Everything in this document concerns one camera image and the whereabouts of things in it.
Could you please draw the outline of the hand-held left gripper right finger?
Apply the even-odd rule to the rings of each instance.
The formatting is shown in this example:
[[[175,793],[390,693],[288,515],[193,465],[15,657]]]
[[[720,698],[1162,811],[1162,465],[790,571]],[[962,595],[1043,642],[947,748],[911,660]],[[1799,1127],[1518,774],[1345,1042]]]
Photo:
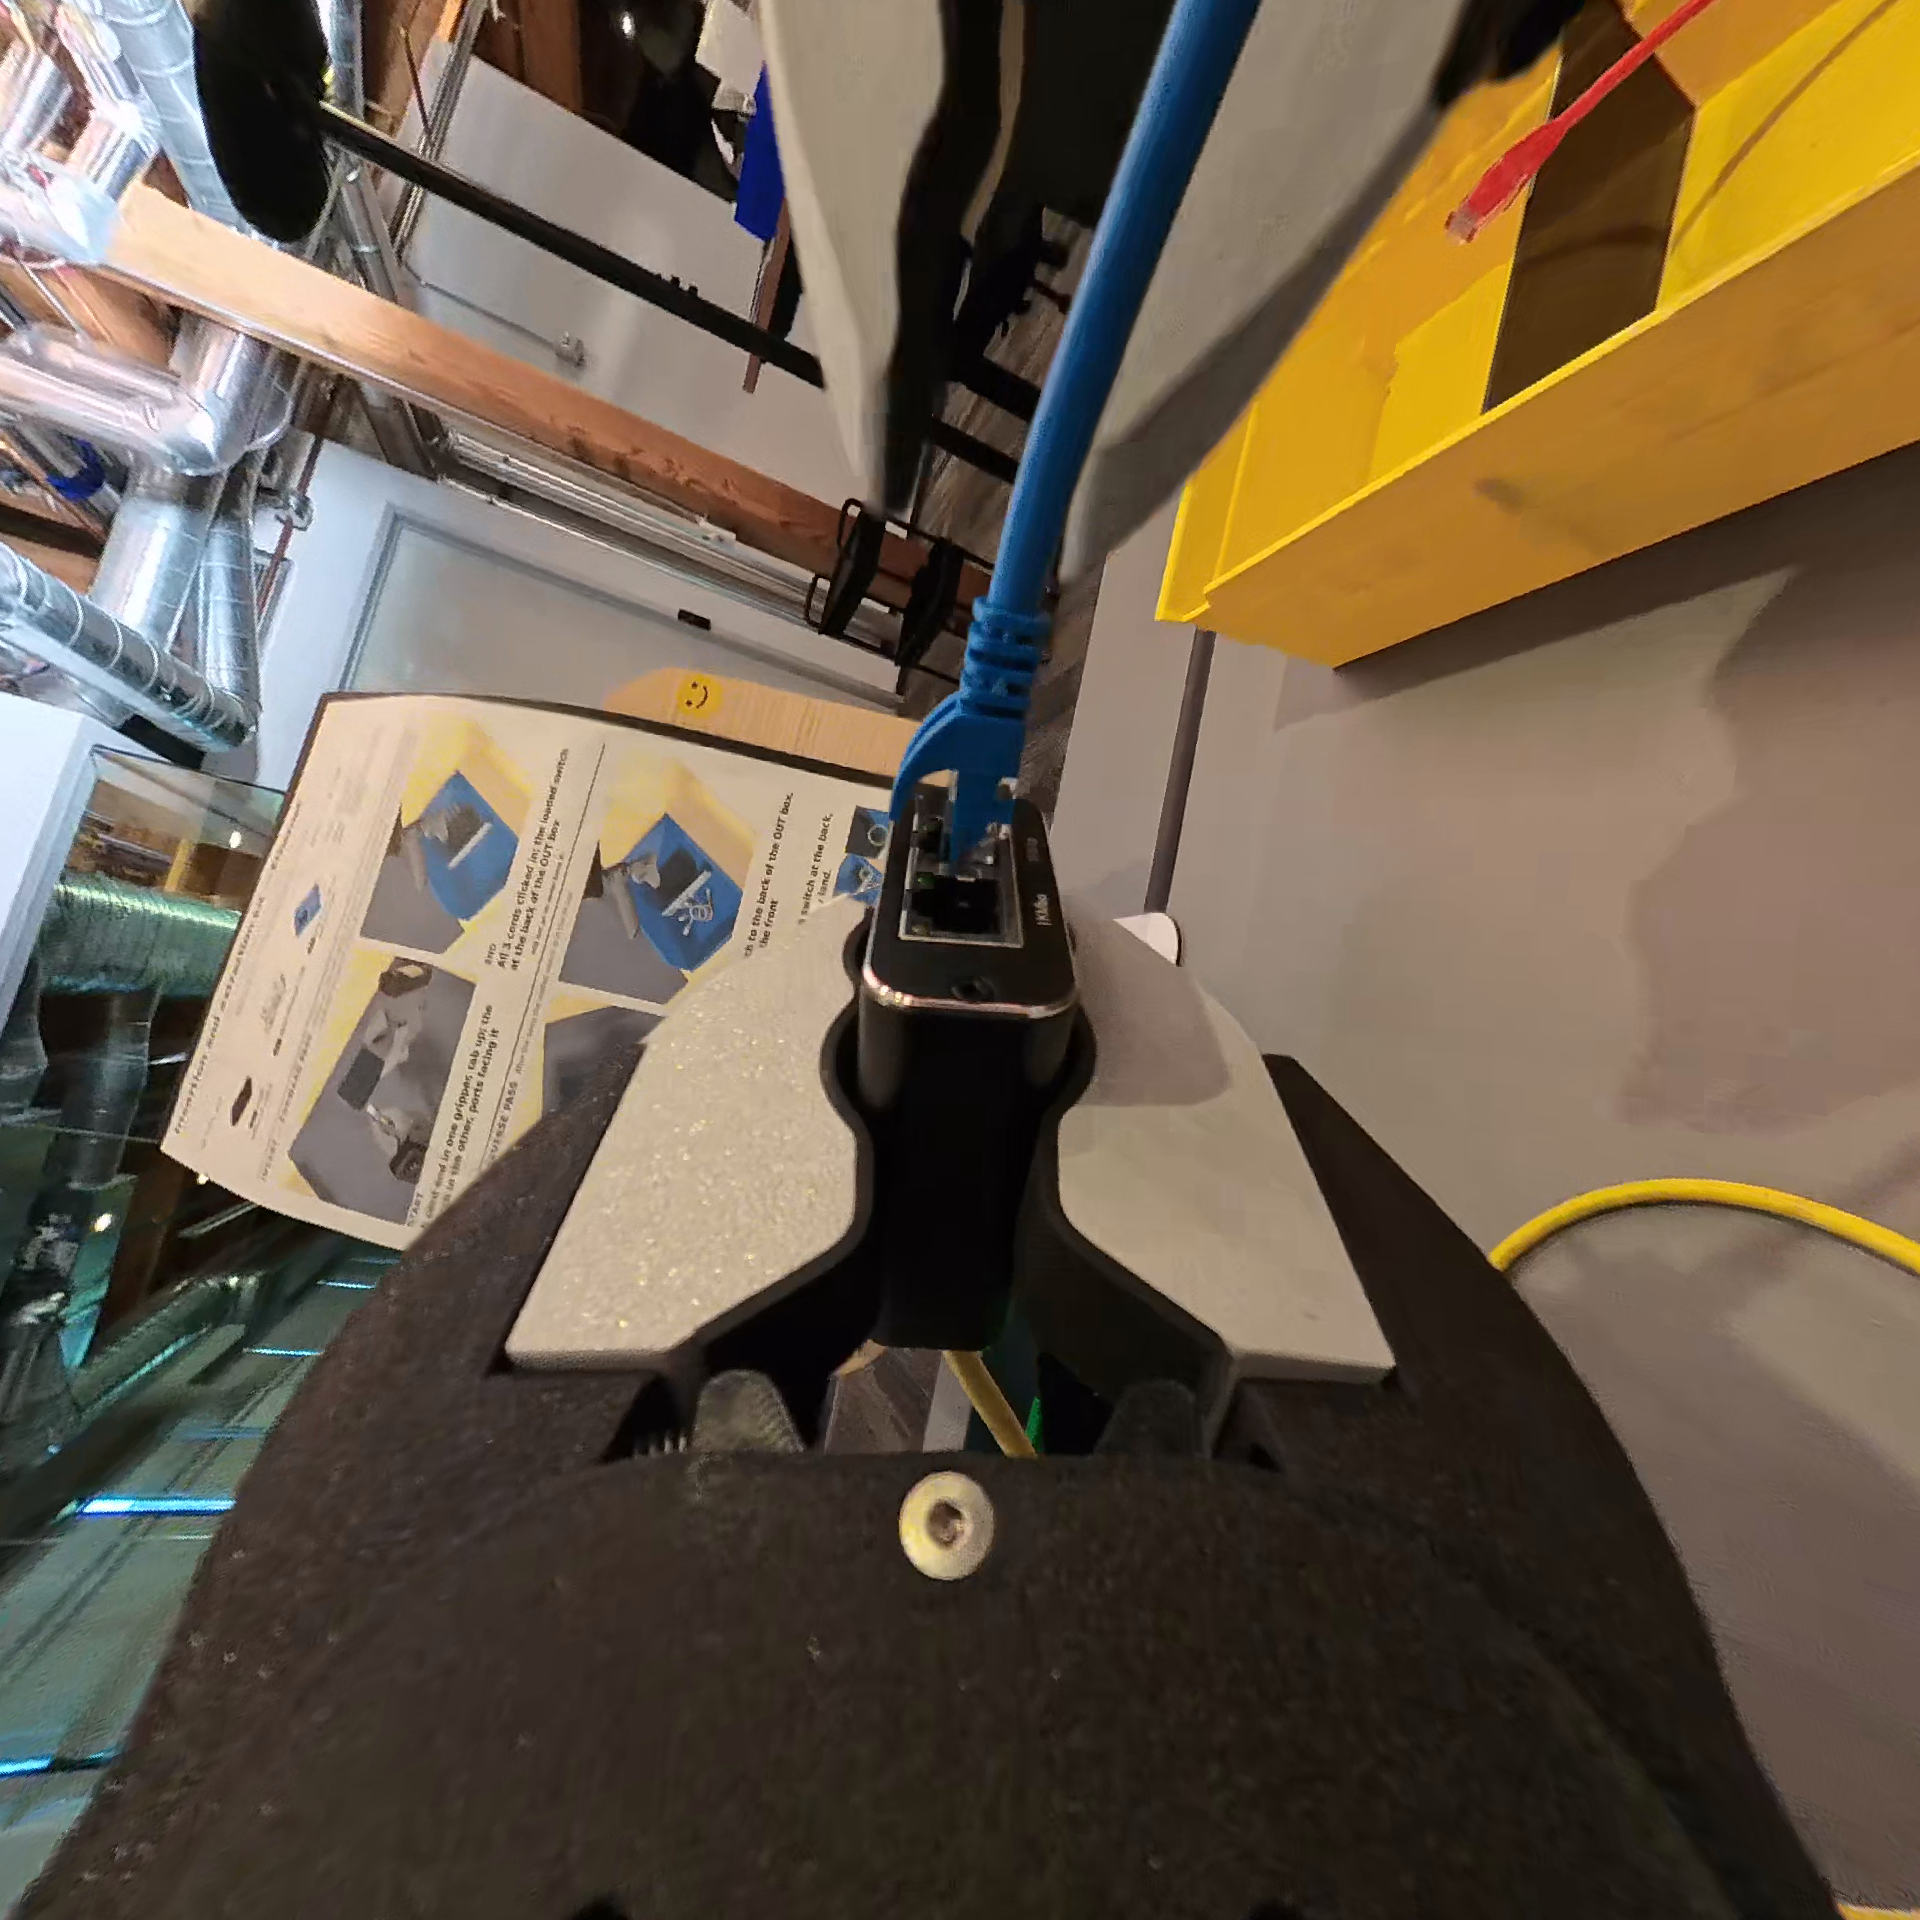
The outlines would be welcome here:
[[[1252,1382],[1381,1386],[1394,1356],[1259,1049],[1111,917],[1070,921],[1082,1027],[1020,1224],[1038,1348],[1117,1407],[1171,1382],[1205,1437]]]

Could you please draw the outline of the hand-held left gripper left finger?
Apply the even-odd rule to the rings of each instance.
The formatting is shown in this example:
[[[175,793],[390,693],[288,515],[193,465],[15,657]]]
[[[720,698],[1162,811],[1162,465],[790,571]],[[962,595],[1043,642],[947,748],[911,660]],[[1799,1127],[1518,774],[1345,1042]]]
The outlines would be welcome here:
[[[828,1070],[865,921],[818,905],[674,1002],[515,1314],[514,1370],[640,1371],[681,1410],[711,1374],[757,1371],[818,1435],[872,1310],[801,1310],[798,1329],[778,1310],[859,1224],[856,1124]]]

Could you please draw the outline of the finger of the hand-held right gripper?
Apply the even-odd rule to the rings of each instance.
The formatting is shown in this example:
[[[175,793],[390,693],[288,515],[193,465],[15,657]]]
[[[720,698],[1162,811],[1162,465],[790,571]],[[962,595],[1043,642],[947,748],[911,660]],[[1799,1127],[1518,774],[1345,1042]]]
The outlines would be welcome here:
[[[1176,183],[1061,534],[1096,568],[1205,465],[1443,118],[1470,5],[1259,5]]]
[[[1020,118],[1021,5],[757,5],[757,33],[828,413],[899,512]]]

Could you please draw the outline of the black ethernet port adapter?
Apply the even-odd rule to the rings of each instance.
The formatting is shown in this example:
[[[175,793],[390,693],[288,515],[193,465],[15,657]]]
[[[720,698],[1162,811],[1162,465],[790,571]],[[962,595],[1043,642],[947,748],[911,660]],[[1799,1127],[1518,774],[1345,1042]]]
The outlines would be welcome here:
[[[1014,802],[969,856],[952,793],[917,784],[891,831],[859,959],[856,1107],[874,1151],[862,1254],[874,1342],[987,1348],[1014,1283],[1014,1224],[1079,1018],[1044,821]]]

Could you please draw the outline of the yellow plastic bin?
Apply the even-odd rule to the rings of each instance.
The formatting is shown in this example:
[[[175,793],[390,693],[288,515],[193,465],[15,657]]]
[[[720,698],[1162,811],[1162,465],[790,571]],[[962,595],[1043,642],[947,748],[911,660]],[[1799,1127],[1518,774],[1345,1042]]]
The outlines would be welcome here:
[[[1159,618],[1351,664],[1917,441],[1917,5],[1585,5],[1191,478]]]

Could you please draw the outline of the printed instruction sheet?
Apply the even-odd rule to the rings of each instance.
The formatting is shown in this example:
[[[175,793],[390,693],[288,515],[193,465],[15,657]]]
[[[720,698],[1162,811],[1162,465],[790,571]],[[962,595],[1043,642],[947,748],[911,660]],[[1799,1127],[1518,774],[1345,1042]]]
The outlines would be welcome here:
[[[332,693],[160,1152],[397,1252],[701,978],[872,901],[888,802],[603,708]]]

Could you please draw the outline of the white door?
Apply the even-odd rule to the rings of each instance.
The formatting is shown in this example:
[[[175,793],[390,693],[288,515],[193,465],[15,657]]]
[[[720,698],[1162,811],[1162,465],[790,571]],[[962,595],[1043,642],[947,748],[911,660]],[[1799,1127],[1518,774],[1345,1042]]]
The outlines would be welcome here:
[[[339,685],[609,708],[656,669],[899,713],[891,673],[851,646],[514,512],[391,511]]]

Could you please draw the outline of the corrugated silver duct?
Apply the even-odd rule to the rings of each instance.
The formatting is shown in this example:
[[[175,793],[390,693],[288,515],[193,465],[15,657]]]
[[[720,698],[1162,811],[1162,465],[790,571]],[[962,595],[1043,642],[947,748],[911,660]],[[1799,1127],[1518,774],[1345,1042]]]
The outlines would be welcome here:
[[[257,728],[257,698],[212,685],[10,547],[2,547],[2,644],[183,744],[232,750]]]

